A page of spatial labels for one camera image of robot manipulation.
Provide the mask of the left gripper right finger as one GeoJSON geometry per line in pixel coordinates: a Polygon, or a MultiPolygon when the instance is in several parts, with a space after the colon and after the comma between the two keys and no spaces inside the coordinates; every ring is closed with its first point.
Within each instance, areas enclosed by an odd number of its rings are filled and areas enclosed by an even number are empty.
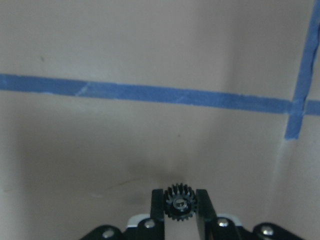
{"type": "Polygon", "coordinates": [[[201,240],[213,240],[213,227],[217,220],[217,214],[207,190],[196,190],[196,224],[201,240]]]}

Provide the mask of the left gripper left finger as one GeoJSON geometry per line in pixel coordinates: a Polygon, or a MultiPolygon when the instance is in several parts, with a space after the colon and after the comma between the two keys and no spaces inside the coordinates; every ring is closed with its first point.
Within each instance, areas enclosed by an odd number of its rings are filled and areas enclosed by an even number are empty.
{"type": "Polygon", "coordinates": [[[155,226],[151,228],[155,240],[165,239],[164,190],[154,189],[151,193],[150,218],[155,226]]]}

